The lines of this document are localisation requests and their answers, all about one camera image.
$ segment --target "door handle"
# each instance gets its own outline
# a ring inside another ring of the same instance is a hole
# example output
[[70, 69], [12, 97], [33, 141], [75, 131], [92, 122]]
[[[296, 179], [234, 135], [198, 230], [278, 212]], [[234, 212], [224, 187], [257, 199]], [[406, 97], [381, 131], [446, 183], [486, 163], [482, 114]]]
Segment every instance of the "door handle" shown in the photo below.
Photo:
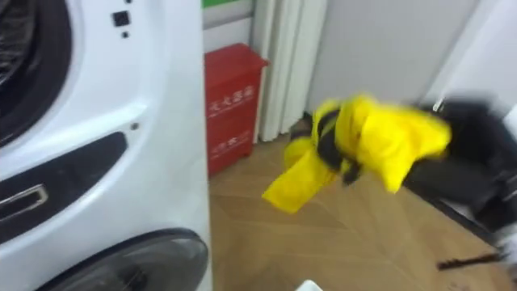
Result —
[[43, 184], [23, 190], [4, 200], [0, 200], [0, 222], [31, 211], [48, 200]]

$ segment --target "washing machine door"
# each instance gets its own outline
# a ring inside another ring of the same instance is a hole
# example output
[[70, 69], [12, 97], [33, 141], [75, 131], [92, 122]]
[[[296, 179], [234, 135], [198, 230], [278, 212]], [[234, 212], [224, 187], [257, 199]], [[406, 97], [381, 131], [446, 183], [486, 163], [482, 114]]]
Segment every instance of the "washing machine door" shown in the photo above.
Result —
[[38, 291], [194, 291], [208, 248], [189, 230], [163, 230], [115, 245]]
[[51, 107], [71, 53], [65, 0], [0, 0], [0, 147]]

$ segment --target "green sign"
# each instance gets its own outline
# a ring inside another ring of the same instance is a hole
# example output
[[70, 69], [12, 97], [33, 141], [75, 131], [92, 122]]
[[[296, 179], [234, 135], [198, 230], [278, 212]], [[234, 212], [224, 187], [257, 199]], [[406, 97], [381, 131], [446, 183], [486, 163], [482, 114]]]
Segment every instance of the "green sign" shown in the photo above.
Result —
[[203, 8], [215, 6], [215, 5], [219, 5], [219, 4], [224, 4], [224, 3], [235, 2], [235, 1], [238, 1], [238, 0], [203, 0]]

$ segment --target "yellow jacket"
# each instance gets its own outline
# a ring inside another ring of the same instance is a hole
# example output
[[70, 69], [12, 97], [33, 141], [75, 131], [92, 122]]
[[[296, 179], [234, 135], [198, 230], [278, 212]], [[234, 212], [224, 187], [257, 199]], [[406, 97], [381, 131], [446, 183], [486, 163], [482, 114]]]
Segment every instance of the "yellow jacket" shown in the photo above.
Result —
[[363, 168], [395, 193], [415, 161], [440, 154], [450, 139], [443, 121], [419, 110], [381, 106], [367, 95], [327, 101], [314, 112], [311, 133], [296, 134], [286, 147], [287, 170], [263, 198], [295, 213], [337, 176], [352, 183]]

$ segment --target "white curtain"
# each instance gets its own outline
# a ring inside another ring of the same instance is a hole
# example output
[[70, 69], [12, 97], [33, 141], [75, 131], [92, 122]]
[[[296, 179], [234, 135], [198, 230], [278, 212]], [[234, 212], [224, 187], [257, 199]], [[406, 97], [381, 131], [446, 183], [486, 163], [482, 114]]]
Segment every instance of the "white curtain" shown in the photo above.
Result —
[[303, 115], [326, 0], [257, 0], [252, 46], [270, 65], [263, 71], [256, 136], [271, 141]]

